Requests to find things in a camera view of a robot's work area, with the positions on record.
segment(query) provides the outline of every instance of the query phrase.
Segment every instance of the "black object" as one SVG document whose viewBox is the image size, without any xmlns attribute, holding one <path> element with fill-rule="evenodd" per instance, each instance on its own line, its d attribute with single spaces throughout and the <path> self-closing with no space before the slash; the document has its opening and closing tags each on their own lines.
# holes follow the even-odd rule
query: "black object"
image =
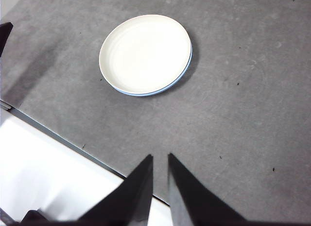
<svg viewBox="0 0 311 226">
<path fill-rule="evenodd" d="M 11 33 L 12 28 L 13 24 L 10 22 L 0 24 L 0 57 L 2 56 L 5 43 Z"/>
<path fill-rule="evenodd" d="M 79 220 L 105 220 L 116 226 L 134 223 L 147 226 L 152 192 L 153 157 L 148 155 L 117 189 Z"/>
<path fill-rule="evenodd" d="M 47 219 L 43 215 L 41 215 L 38 211 L 29 210 L 22 219 L 22 221 L 20 222 L 20 224 L 33 221 L 44 222 L 47 221 Z"/>
<path fill-rule="evenodd" d="M 175 226 L 307 226 L 251 222 L 206 189 L 173 155 L 168 155 L 169 199 Z"/>
</svg>

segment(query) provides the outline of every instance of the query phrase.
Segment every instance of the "white plate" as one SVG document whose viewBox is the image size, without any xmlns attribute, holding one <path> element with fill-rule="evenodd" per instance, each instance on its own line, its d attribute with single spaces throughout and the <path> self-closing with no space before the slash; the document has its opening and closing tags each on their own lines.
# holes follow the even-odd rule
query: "white plate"
<svg viewBox="0 0 311 226">
<path fill-rule="evenodd" d="M 192 55 L 183 26 L 161 15 L 138 16 L 116 27 L 104 41 L 99 65 L 105 80 L 132 96 L 160 93 L 186 72 Z"/>
</svg>

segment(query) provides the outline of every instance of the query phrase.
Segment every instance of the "stacked plates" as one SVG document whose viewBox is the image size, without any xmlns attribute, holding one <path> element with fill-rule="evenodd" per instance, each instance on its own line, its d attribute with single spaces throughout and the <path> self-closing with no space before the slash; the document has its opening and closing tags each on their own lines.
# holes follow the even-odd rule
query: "stacked plates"
<svg viewBox="0 0 311 226">
<path fill-rule="evenodd" d="M 144 15 L 116 27 L 104 41 L 99 65 L 105 80 L 131 96 L 150 96 L 173 86 L 186 72 L 192 46 L 172 18 Z"/>
</svg>

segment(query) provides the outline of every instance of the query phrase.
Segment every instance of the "white floor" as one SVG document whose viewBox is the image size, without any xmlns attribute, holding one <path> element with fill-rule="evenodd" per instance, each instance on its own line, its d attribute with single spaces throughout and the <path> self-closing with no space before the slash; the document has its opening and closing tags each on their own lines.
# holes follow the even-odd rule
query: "white floor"
<svg viewBox="0 0 311 226">
<path fill-rule="evenodd" d="M 40 209 L 75 220 L 122 179 L 5 110 L 0 126 L 0 207 L 14 220 Z M 168 206 L 152 200 L 149 226 L 172 226 Z"/>
</svg>

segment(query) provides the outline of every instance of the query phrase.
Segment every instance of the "white surface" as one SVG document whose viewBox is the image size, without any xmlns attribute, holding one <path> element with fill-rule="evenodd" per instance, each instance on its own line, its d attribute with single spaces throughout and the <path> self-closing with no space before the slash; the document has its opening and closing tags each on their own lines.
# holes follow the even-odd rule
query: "white surface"
<svg viewBox="0 0 311 226">
<path fill-rule="evenodd" d="M 122 179 L 1 109 L 0 207 L 14 220 L 40 209 L 75 220 Z M 172 226 L 168 206 L 152 199 L 149 226 Z"/>
<path fill-rule="evenodd" d="M 177 21 L 144 15 L 127 20 L 109 34 L 99 63 L 104 78 L 114 88 L 146 94 L 177 79 L 190 53 L 190 38 Z"/>
</svg>

